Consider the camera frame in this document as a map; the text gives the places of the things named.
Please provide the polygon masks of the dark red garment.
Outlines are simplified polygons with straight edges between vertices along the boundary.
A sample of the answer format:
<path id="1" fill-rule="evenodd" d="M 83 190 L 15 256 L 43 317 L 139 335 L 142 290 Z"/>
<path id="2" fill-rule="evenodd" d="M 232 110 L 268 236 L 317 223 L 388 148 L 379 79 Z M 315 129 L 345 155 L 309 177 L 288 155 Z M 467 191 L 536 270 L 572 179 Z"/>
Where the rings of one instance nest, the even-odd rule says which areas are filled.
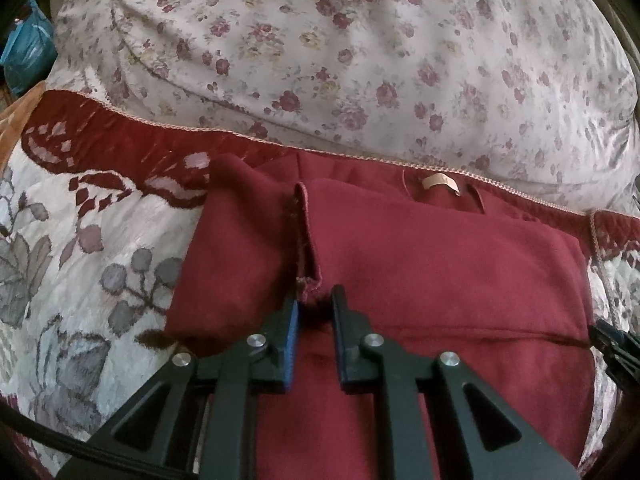
<path id="1" fill-rule="evenodd" d="M 167 315 L 208 356 L 295 292 L 307 326 L 292 390 L 258 405 L 263 479 L 371 479 L 373 408 L 337 382 L 323 301 L 348 304 L 406 350 L 453 351 L 569 462 L 593 406 L 592 301 L 582 243 L 476 184 L 424 188 L 396 166 L 293 153 L 224 155 Z"/>

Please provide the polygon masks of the red and white floral blanket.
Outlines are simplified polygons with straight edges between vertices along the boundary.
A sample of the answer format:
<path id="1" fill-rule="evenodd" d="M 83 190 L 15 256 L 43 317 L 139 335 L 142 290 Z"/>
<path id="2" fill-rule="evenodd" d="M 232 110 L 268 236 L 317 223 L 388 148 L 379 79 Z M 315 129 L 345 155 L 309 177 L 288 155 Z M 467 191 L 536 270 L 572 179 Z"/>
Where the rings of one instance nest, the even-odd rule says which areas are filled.
<path id="1" fill-rule="evenodd" d="M 548 202 L 472 172 L 294 148 L 228 130 L 154 124 L 83 94 L 44 92 L 1 173 L 1 397 L 52 429 L 93 434 L 178 342 L 166 330 L 212 162 L 293 153 L 396 166 L 424 188 L 476 184 L 576 237 L 592 320 L 639 326 L 639 220 Z M 635 476 L 639 405 L 594 364 L 586 444 L 593 479 Z"/>

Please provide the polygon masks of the floral white pillow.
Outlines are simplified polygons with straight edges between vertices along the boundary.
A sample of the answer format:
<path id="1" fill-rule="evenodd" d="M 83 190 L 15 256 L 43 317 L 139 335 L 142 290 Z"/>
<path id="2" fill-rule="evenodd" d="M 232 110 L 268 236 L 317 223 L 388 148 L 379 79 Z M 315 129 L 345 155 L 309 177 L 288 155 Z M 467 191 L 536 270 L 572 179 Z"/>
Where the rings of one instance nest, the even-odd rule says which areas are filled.
<path id="1" fill-rule="evenodd" d="M 638 214 L 639 59 L 594 0 L 64 0 L 52 89 Z"/>

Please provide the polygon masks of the orange patterned cloth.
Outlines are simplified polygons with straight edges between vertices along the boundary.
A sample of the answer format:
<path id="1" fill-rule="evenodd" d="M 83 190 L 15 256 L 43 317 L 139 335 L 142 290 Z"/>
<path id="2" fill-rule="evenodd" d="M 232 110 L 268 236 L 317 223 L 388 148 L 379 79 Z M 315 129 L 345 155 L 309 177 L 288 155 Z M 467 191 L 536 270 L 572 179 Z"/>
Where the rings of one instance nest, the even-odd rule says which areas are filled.
<path id="1" fill-rule="evenodd" d="M 29 92 L 21 96 L 1 113 L 0 120 L 0 169 L 4 172 L 6 164 L 20 140 L 22 131 L 30 115 L 40 102 L 46 90 L 44 81 L 38 82 Z"/>

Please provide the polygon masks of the blue plastic bag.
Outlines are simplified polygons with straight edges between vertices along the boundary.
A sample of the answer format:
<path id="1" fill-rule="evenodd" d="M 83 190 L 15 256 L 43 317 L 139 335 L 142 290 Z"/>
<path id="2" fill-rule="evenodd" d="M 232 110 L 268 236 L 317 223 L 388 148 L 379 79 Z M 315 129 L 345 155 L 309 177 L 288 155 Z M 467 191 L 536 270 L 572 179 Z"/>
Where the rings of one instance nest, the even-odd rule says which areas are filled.
<path id="1" fill-rule="evenodd" d="M 27 0 L 1 55 L 4 80 L 11 93 L 19 98 L 46 79 L 57 57 L 51 21 L 36 0 Z"/>

